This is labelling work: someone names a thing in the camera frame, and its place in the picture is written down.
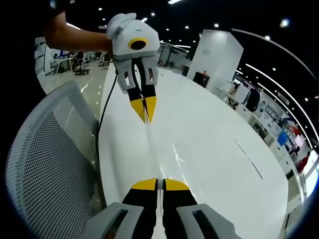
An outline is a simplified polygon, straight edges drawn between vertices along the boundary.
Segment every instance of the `person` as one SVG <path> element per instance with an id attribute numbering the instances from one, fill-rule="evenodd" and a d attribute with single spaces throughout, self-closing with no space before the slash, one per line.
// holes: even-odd
<path id="1" fill-rule="evenodd" d="M 15 215 L 5 193 L 5 165 L 8 152 L 14 138 L 34 107 L 46 96 L 35 73 L 35 38 L 44 36 L 50 48 L 67 51 L 100 51 L 111 52 L 112 41 L 106 34 L 79 30 L 68 26 L 65 10 L 69 0 L 17 0 L 8 2 L 8 20 L 4 22 L 3 43 L 5 56 L 2 85 L 2 123 L 4 135 L 1 146 L 1 205 L 3 221 L 15 225 L 18 230 L 8 231 L 5 238 L 27 238 L 27 230 Z M 23 56 L 19 64 L 17 56 Z"/>
<path id="2" fill-rule="evenodd" d="M 310 157 L 310 151 L 308 151 L 308 152 L 307 152 L 307 156 L 304 157 L 304 158 L 297 164 L 297 171 L 298 171 L 298 173 L 301 173 L 301 172 L 304 170 L 305 166 L 306 166 L 307 163 L 308 163 L 309 157 Z"/>
<path id="3" fill-rule="evenodd" d="M 251 88 L 250 95 L 246 104 L 246 108 L 250 112 L 255 112 L 257 110 L 259 101 L 260 101 L 260 92 L 254 88 Z"/>
<path id="4" fill-rule="evenodd" d="M 295 153 L 296 154 L 296 156 L 298 156 L 298 152 L 300 151 L 300 147 L 299 146 L 297 146 L 297 148 L 295 148 L 294 146 L 293 146 L 293 149 L 289 152 L 289 155 L 292 155 L 293 153 Z"/>
<path id="5" fill-rule="evenodd" d="M 265 104 L 266 104 L 265 101 L 262 101 L 258 104 L 258 106 L 257 106 L 257 116 L 258 117 L 260 117 L 263 114 L 263 112 L 265 110 Z"/>

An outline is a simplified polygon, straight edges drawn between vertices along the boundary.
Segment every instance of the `white cabinet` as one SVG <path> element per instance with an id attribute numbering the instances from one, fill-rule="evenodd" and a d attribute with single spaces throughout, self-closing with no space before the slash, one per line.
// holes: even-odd
<path id="1" fill-rule="evenodd" d="M 237 114 L 239 114 L 246 122 L 249 122 L 251 120 L 252 113 L 244 107 L 242 104 L 239 104 L 235 110 Z"/>
<path id="2" fill-rule="evenodd" d="M 249 97 L 250 95 L 250 90 L 243 86 L 243 85 L 239 85 L 238 90 L 236 91 L 235 94 L 235 99 L 240 102 L 240 103 L 245 103 L 246 99 Z"/>
<path id="3" fill-rule="evenodd" d="M 292 168 L 295 167 L 295 164 L 288 152 L 285 153 L 284 156 L 278 162 L 285 174 L 289 173 L 290 170 L 292 170 Z"/>
<path id="4" fill-rule="evenodd" d="M 272 153 L 274 154 L 274 156 L 277 158 L 277 160 L 279 161 L 286 153 L 288 154 L 287 150 L 284 147 L 281 147 L 277 141 L 274 141 L 271 145 L 270 145 L 270 150 L 272 151 Z"/>

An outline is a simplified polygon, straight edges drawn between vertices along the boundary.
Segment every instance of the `curved light strip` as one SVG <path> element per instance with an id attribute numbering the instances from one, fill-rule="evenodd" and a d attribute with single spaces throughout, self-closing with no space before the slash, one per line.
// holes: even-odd
<path id="1" fill-rule="evenodd" d="M 306 132 L 304 130 L 304 127 L 300 124 L 300 122 L 297 120 L 297 118 L 294 116 L 294 114 L 290 111 L 290 109 L 277 96 L 275 96 L 270 90 L 268 90 L 266 87 L 264 87 L 260 83 L 257 83 L 257 84 L 260 85 L 262 88 L 264 88 L 266 91 L 268 91 L 268 93 L 271 94 L 278 102 L 280 102 L 285 107 L 285 109 L 292 115 L 292 117 L 294 117 L 295 121 L 299 124 L 300 128 L 303 130 L 304 135 L 306 136 L 306 138 L 309 142 L 310 148 L 313 149 L 313 145 L 311 144 L 311 142 L 308 138 L 308 135 L 306 134 Z"/>
<path id="2" fill-rule="evenodd" d="M 175 47 L 175 48 L 177 48 L 177 49 L 179 49 L 179 50 L 182 50 L 182 51 L 184 51 L 184 52 L 189 52 L 189 51 L 185 50 L 184 48 L 180 48 L 180 47 L 175 46 L 175 45 L 173 45 L 173 44 L 170 44 L 170 43 L 167 43 L 167 42 L 164 42 L 164 41 L 159 41 L 159 42 L 160 42 L 160 43 L 163 43 L 164 45 L 173 46 L 173 47 Z"/>
<path id="3" fill-rule="evenodd" d="M 307 71 L 309 71 L 309 73 L 313 76 L 313 78 L 316 80 L 315 78 L 315 75 L 311 72 L 311 70 L 308 68 L 308 66 L 306 66 L 306 64 L 304 62 L 302 62 L 295 54 L 293 54 L 291 51 L 289 51 L 287 48 L 283 47 L 282 45 L 279 45 L 278 43 L 272 41 L 272 40 L 266 40 L 265 37 L 263 36 L 260 36 L 260 35 L 257 35 L 257 34 L 254 34 L 254 33 L 251 33 L 251 32 L 248 32 L 248 31 L 243 31 L 243 30 L 239 30 L 239 29 L 235 29 L 235 28 L 232 28 L 233 31 L 238 31 L 238 32 L 241 32 L 241 33 L 245 33 L 245 34 L 248 34 L 248 35 L 252 35 L 252 36 L 256 36 L 258 38 L 261 38 L 265 41 L 268 41 L 270 43 L 273 43 L 275 46 L 278 46 L 280 47 L 281 49 L 283 49 L 284 51 L 286 51 L 287 53 L 289 53 L 292 57 L 294 57 L 297 61 L 300 62 L 300 64 L 303 65 L 303 67 L 305 67 L 307 69 Z"/>
<path id="4" fill-rule="evenodd" d="M 301 107 L 301 105 L 299 105 L 299 103 L 296 101 L 296 99 L 295 99 L 288 91 L 286 91 L 286 89 L 285 89 L 284 87 L 282 87 L 281 85 L 279 85 L 275 80 L 273 80 L 272 78 L 270 78 L 269 76 L 267 76 L 264 72 L 262 72 L 262 71 L 256 69 L 255 67 L 252 67 L 251 65 L 246 64 L 246 66 L 250 67 L 251 69 L 253 69 L 253 70 L 257 71 L 257 72 L 259 72 L 260 74 L 262 74 L 263 76 L 267 77 L 269 80 L 271 80 L 272 82 L 274 82 L 280 89 L 282 89 L 282 90 L 296 103 L 296 105 L 301 109 L 301 111 L 304 113 L 304 115 L 305 115 L 306 118 L 308 119 L 308 121 L 309 121 L 311 127 L 313 128 L 313 130 L 314 130 L 314 132 L 315 132 L 315 135 L 316 135 L 316 137 L 317 137 L 317 141 L 319 142 L 319 136 L 318 136 L 318 133 L 317 133 L 317 131 L 316 131 L 316 129 L 315 129 L 313 123 L 311 122 L 309 116 L 308 116 L 307 113 L 304 111 L 304 109 Z"/>
<path id="5" fill-rule="evenodd" d="M 82 30 L 82 29 L 80 29 L 80 28 L 78 28 L 77 26 L 75 26 L 75 25 L 72 25 L 72 24 L 70 24 L 70 23 L 66 23 L 68 26 L 71 26 L 71 27 L 74 27 L 74 28 L 76 28 L 76 29 L 78 29 L 78 30 Z"/>
<path id="6" fill-rule="evenodd" d="M 190 46 L 183 46 L 183 45 L 175 45 L 177 47 L 185 47 L 185 48 L 191 48 Z"/>

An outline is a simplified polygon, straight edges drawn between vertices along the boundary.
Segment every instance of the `red object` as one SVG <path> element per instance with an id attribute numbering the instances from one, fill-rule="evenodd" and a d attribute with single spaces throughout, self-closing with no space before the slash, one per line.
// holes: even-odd
<path id="1" fill-rule="evenodd" d="M 295 135 L 300 135 L 301 134 L 301 131 L 300 129 L 298 129 L 297 127 L 294 127 L 294 126 L 290 126 L 290 129 L 292 130 L 292 132 L 295 134 Z"/>
<path id="2" fill-rule="evenodd" d="M 308 163 L 308 159 L 309 159 L 308 156 L 304 157 L 297 165 L 297 170 L 299 173 L 302 172 L 303 169 L 305 168 L 306 164 Z"/>

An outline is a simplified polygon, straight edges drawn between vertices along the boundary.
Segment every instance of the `floor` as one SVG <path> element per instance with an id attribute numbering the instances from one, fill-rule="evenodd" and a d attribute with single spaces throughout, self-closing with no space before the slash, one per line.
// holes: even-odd
<path id="1" fill-rule="evenodd" d="M 91 71 L 85 75 L 75 75 L 72 71 L 67 70 L 64 73 L 47 75 L 45 79 L 40 80 L 40 83 L 48 94 L 65 82 L 74 80 L 78 84 L 86 102 L 92 108 L 95 117 L 99 119 L 107 69 L 99 67 L 98 61 L 90 62 L 86 68 L 91 69 Z"/>

